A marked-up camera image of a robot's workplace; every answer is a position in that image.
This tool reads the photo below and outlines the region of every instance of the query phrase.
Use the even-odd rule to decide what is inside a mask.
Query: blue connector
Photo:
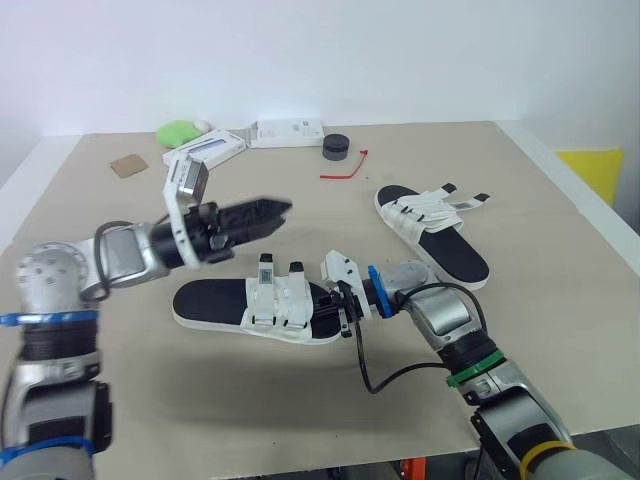
[[[378,294],[378,300],[380,300],[380,305],[382,305],[382,312],[380,312],[380,314],[382,318],[390,318],[393,316],[393,312],[391,311],[391,305],[389,304],[387,293],[384,291],[384,287],[382,286],[380,274],[373,265],[369,265],[368,270],[369,278],[371,278],[371,281],[373,282],[373,286]]]
[[[7,313],[5,315],[0,315],[0,325],[5,327],[18,327],[20,325],[83,322],[97,319],[97,310],[58,313]]]
[[[34,443],[33,445],[29,445],[28,447],[18,448],[18,447],[8,447],[4,450],[0,451],[0,465],[6,465],[14,458],[17,458],[21,455],[25,455],[27,453],[35,452],[37,450],[43,450],[45,448],[51,447],[66,447],[66,446],[74,446],[81,447],[87,451],[87,455],[90,457],[95,454],[96,449],[89,440],[84,437],[76,437],[76,436],[68,436],[68,437],[56,437],[51,438],[49,440],[44,440],[42,442]]]

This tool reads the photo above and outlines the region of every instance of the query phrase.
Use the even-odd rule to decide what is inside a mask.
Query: yellow board
[[[556,152],[587,185],[609,205],[613,205],[624,150]]]

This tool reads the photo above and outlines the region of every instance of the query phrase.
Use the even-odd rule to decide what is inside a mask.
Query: white box
[[[320,147],[324,140],[317,118],[259,120],[247,129],[249,148]]]
[[[247,144],[243,138],[217,128],[163,154],[162,160],[165,165],[170,165],[174,153],[186,151],[191,158],[204,162],[211,170],[246,148]]]

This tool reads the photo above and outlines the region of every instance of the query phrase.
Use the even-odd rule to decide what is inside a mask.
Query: floor
[[[640,425],[603,430],[574,438],[576,447],[589,450],[606,458],[634,479],[640,479]],[[431,480],[471,480],[478,452],[438,455],[428,459],[428,477]],[[351,465],[327,470],[292,472],[246,480],[400,480],[400,462]],[[498,480],[501,477],[491,461],[484,456],[480,480]]]

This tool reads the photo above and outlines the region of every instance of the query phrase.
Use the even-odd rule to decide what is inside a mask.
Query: black hockey puck
[[[322,156],[327,160],[344,160],[349,151],[349,138],[339,133],[332,133],[324,137],[322,142]]]

